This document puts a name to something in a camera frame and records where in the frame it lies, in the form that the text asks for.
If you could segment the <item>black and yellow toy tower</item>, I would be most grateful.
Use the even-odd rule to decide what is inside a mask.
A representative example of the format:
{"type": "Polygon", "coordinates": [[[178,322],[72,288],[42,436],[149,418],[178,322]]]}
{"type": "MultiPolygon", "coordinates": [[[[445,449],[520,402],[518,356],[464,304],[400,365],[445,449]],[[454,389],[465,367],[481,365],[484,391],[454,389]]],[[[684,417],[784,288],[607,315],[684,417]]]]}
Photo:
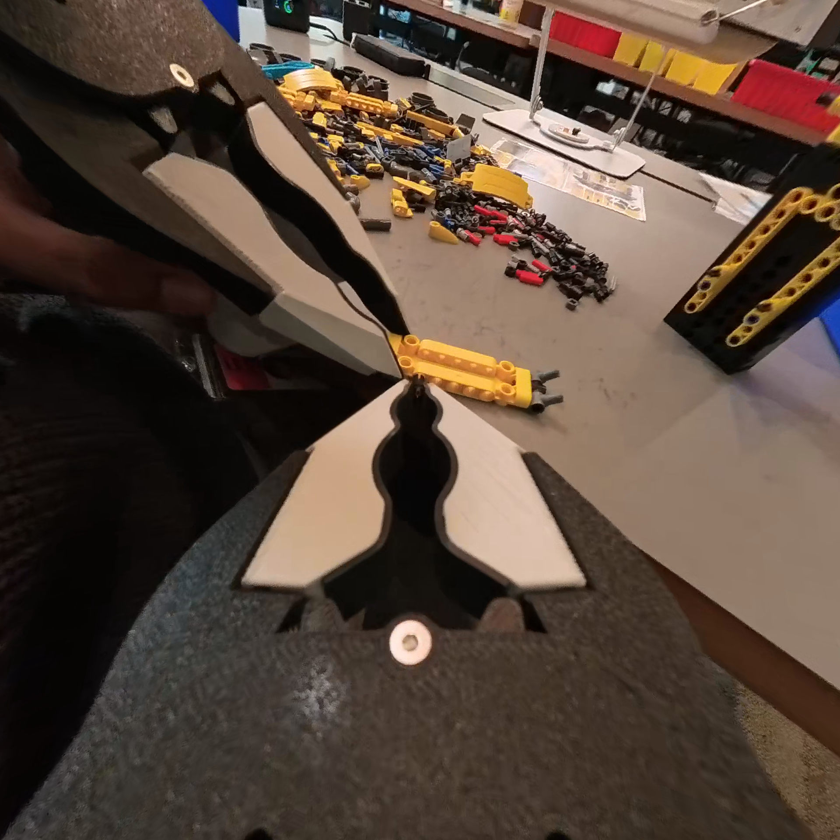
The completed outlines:
{"type": "Polygon", "coordinates": [[[723,373],[753,368],[838,299],[839,140],[804,154],[664,322],[723,373]]]}

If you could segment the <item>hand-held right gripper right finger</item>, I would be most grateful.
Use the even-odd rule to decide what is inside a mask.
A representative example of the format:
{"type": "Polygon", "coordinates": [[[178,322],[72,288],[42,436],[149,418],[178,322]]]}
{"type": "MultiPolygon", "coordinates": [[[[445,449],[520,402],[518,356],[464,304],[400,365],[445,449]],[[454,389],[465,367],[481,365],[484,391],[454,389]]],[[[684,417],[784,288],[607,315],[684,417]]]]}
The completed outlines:
{"type": "Polygon", "coordinates": [[[423,489],[439,541],[518,592],[585,587],[585,574],[524,451],[436,385],[420,385],[423,489]]]}

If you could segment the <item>heap of assorted yellow parts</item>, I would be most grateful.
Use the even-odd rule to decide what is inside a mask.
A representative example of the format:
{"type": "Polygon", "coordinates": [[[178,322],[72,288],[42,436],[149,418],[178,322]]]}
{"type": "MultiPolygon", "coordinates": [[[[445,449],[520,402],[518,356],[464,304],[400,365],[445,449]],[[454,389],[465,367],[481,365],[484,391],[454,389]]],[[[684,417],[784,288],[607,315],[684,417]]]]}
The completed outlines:
{"type": "Polygon", "coordinates": [[[352,203],[389,177],[392,217],[429,213],[430,222],[439,188],[461,185],[461,172],[477,163],[497,165],[472,118],[452,120],[422,93],[392,100],[386,79],[332,59],[304,61],[260,43],[247,52],[308,126],[352,203]]]}

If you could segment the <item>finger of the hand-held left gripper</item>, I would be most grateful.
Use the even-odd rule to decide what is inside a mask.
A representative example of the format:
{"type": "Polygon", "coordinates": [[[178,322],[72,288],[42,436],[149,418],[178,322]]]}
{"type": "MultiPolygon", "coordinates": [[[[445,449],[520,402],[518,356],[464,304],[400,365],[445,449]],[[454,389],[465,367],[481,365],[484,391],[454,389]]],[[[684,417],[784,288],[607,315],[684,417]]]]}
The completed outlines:
{"type": "Polygon", "coordinates": [[[311,267],[282,240],[257,200],[225,170],[181,154],[168,154],[143,171],[234,257],[267,283],[269,303],[219,339],[244,352],[270,342],[299,343],[347,368],[402,376],[382,325],[349,286],[311,267]]]}
{"type": "Polygon", "coordinates": [[[316,267],[348,284],[387,331],[410,331],[352,203],[294,114],[284,120],[266,101],[247,107],[227,156],[242,185],[297,231],[316,267]]]}

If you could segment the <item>person's black knit sweater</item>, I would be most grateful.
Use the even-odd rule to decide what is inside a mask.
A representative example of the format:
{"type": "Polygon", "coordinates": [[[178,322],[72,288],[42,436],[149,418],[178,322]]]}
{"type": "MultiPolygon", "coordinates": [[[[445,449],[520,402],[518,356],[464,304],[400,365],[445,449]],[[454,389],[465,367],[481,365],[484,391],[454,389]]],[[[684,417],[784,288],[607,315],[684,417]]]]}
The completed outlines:
{"type": "Polygon", "coordinates": [[[183,554],[258,482],[224,411],[102,310],[2,295],[1,828],[183,554]]]}

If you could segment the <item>metal bracket red label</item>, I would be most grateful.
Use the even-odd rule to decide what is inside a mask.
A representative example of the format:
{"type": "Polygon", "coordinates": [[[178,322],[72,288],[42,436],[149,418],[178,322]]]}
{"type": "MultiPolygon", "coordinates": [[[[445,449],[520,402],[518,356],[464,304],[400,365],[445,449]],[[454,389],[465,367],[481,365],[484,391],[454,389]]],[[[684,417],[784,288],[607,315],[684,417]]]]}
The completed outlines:
{"type": "Polygon", "coordinates": [[[227,350],[202,332],[180,330],[173,354],[182,368],[216,402],[239,393],[270,392],[272,380],[258,360],[227,350]]]}

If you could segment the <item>yellow curved toy panel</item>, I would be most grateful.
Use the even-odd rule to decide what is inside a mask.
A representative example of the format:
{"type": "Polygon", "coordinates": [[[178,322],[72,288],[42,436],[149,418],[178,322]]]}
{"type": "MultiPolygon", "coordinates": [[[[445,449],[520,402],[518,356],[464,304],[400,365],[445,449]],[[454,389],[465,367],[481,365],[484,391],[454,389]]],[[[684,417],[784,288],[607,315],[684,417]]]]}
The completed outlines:
{"type": "Polygon", "coordinates": [[[533,199],[527,182],[496,165],[477,163],[472,171],[462,171],[458,179],[461,185],[470,186],[474,193],[500,199],[521,209],[532,207],[533,199]]]}

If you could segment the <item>black power strip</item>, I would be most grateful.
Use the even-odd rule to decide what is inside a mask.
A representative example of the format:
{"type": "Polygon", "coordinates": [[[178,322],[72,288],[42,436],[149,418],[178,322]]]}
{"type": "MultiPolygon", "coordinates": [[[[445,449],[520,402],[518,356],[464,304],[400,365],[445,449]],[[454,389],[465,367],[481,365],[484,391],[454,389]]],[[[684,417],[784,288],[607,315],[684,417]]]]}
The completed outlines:
{"type": "Polygon", "coordinates": [[[425,60],[396,48],[382,38],[355,33],[351,47],[363,58],[399,76],[428,79],[430,67],[425,60]]]}

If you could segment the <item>printed instruction sheet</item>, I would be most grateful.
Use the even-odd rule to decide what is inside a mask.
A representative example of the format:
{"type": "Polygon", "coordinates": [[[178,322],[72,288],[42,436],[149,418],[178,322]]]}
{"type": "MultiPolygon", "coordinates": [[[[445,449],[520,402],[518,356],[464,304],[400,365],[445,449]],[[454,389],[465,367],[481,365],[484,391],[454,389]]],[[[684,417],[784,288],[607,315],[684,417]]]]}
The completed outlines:
{"type": "Polygon", "coordinates": [[[589,204],[646,222],[644,189],[516,140],[500,140],[490,147],[499,167],[589,204]]]}

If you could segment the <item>white paper sheet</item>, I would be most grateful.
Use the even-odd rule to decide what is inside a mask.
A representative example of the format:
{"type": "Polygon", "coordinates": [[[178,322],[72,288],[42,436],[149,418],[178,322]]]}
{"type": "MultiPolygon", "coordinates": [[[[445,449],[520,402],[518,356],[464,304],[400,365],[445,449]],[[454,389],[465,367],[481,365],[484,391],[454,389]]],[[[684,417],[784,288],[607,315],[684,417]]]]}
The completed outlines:
{"type": "Polygon", "coordinates": [[[752,221],[772,197],[767,192],[728,182],[706,173],[699,173],[699,178],[716,196],[715,213],[742,227],[752,221]]]}

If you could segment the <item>black device green display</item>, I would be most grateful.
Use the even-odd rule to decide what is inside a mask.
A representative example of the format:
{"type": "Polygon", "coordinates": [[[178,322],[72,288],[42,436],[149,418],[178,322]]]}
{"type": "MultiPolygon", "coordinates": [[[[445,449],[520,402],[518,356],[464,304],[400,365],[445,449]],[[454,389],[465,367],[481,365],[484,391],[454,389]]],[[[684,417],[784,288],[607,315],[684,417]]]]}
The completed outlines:
{"type": "Polygon", "coordinates": [[[309,1],[264,1],[266,25],[306,34],[310,29],[309,1]]]}

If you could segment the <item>white book stand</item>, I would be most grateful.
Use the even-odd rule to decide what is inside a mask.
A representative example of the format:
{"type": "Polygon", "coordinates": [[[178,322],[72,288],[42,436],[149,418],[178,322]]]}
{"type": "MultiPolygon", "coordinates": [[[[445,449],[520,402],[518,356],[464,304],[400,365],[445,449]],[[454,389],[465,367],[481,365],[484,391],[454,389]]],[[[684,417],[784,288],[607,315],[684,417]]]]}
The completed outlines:
{"type": "MultiPolygon", "coordinates": [[[[730,22],[734,18],[751,14],[753,9],[764,5],[764,1],[714,3],[717,4],[721,13],[729,16],[730,22]]],[[[767,35],[759,29],[757,24],[740,26],[767,35]]],[[[541,55],[538,49],[528,108],[488,112],[483,115],[483,120],[498,130],[512,134],[518,140],[531,142],[545,151],[622,181],[642,170],[644,167],[643,159],[629,150],[623,150],[622,146],[627,132],[634,124],[644,105],[652,87],[652,82],[650,80],[646,82],[646,86],[625,126],[613,134],[599,139],[586,132],[583,124],[561,117],[551,118],[546,111],[541,86],[547,53],[548,50],[544,55],[541,55]]]]}

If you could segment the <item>yellow toy panel with pins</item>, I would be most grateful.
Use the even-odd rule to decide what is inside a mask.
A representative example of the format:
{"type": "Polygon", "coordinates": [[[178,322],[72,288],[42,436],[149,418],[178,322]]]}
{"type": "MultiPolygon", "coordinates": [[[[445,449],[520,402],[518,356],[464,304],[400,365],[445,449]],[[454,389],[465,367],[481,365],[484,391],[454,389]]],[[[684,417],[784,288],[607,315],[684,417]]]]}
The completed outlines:
{"type": "Polygon", "coordinates": [[[536,414],[564,402],[562,394],[549,393],[547,387],[560,377],[559,371],[533,373],[507,360],[413,334],[390,332],[387,339],[407,380],[421,379],[453,395],[536,414]]]}

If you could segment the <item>person's left hand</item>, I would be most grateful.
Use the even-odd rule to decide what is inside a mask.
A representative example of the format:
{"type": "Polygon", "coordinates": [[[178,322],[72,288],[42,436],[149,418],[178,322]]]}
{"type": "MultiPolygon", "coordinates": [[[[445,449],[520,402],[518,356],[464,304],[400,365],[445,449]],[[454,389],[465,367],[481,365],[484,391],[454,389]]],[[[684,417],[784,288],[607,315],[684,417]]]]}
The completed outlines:
{"type": "Polygon", "coordinates": [[[59,224],[1,139],[2,280],[21,280],[107,307],[204,317],[216,293],[192,272],[133,252],[107,238],[59,224]]]}

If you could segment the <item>pile of black red pins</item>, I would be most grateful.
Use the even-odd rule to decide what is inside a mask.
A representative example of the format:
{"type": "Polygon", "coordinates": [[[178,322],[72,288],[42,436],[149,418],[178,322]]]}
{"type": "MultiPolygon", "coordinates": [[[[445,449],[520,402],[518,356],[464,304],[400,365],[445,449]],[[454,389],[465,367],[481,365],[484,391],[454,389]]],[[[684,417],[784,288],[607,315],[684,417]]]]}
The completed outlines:
{"type": "Polygon", "coordinates": [[[615,292],[608,263],[532,208],[475,193],[466,185],[445,185],[436,192],[432,220],[473,249],[491,244],[505,250],[506,277],[529,287],[554,284],[567,309],[577,309],[585,299],[602,304],[615,292]]]}

